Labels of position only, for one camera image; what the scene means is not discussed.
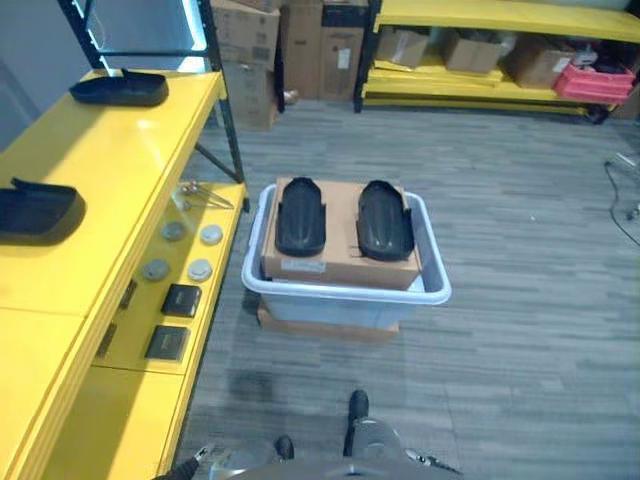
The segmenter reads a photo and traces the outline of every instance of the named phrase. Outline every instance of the pink crate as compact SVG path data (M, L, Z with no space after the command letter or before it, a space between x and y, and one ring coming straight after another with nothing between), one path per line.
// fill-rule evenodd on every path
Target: pink crate
M588 103L622 104L629 96L628 90L626 93L615 93L606 89L601 89L600 91L588 90L563 77L560 77L553 89L561 98L582 100Z
M562 98L592 103L624 103L633 86L634 75L587 72L567 65L553 86Z
M635 78L635 75L631 70L627 70L626 73L602 73L602 72L588 72L581 70L573 65L567 65L562 71L563 77L567 77L570 81L578 82L596 82L604 85L631 85Z

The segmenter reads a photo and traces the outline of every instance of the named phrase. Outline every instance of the white plastic bin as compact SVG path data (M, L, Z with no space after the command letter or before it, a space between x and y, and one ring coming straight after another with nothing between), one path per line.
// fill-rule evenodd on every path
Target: white plastic bin
M262 295L277 320L389 328L405 319L418 305L439 305L451 296L427 208L420 197L405 192L411 208L413 233L422 261L422 273L408 290L386 290L265 280L260 256L267 230L275 185L260 194L242 265L242 282Z

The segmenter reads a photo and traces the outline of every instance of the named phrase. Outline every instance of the gray carpet floor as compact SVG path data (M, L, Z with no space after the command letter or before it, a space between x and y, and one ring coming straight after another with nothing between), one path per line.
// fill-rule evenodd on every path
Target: gray carpet floor
M602 166L616 151L638 155L640 128L483 111L354 115L348 104L302 101L272 131L239 139L253 208L178 458L209 441L282 433L297 457L336 458L361 387L372 416L472 480L640 477L640 249L609 218ZM223 131L201 141L224 156ZM640 189L613 174L624 221ZM240 270L257 198L281 175L382 178L419 194L451 300L418 308L385 346L261 331ZM222 179L196 156L184 176Z

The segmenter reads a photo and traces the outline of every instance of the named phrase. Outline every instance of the metal shelf frame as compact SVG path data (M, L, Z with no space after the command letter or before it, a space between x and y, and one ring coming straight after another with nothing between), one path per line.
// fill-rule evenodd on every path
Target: metal shelf frame
M82 51L84 52L91 68L94 70L106 69L107 64L105 57L202 57L208 60L209 68L213 72L220 72L225 81L224 70L222 68L222 58L220 56L220 48L218 45L218 37L216 35L216 26L213 20L213 12L208 0L198 0L198 11L200 13L200 22L204 32L206 47L203 50L110 50L98 49L89 34L88 22L97 0L87 0L84 9L80 7L76 0L58 0L58 4L62 9L67 21L75 34ZM242 159L240 149L238 147L238 137L233 122L233 114L231 113L231 105L229 98L225 95L219 99L220 112L224 122L225 132L227 134L227 142L229 143L229 151L231 160L233 161L233 170L227 167L216 156L203 147L200 143L196 143L195 149L209 160L213 165L219 168L225 175L230 177L236 183L244 183L244 170L242 168ZM248 211L248 201L245 200L245 211Z

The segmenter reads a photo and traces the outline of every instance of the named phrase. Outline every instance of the cardboard box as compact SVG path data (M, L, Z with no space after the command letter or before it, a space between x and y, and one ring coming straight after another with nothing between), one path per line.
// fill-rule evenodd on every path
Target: cardboard box
M363 35L362 28L322 27L320 98L323 100L352 99Z
M368 0L323 0L323 27L366 28Z
M273 12L280 8L282 2L280 0L234 0L236 3L255 8L263 12Z
M522 34L503 66L521 87L551 88L573 54L571 47L550 36Z
M239 129L270 130L277 115L273 73L265 68L223 65L233 120Z
M336 338L345 342L371 343L375 345L390 342L400 331L397 323L385 330L331 323L276 320L262 302L260 302L260 307L258 307L258 321L263 330L294 335Z
M211 0L223 61L273 70L280 11L266 13L230 0Z
M429 36L405 28L384 26L381 29L376 59L416 68L427 49Z
M625 120L635 120L640 116L640 83L631 90L627 101L616 108L611 116Z
M282 54L285 90L301 98L320 93L322 3L292 4L282 10Z
M312 257L290 257L275 246L276 217L284 187L290 178L279 178L269 225L262 248L266 277L301 282L359 285L406 290L420 274L417 250L407 260L380 262L363 257L358 248L356 220L358 199L366 185L315 181L326 205L326 241L324 250Z
M442 58L448 70L489 73L498 63L502 45L486 30L448 29Z

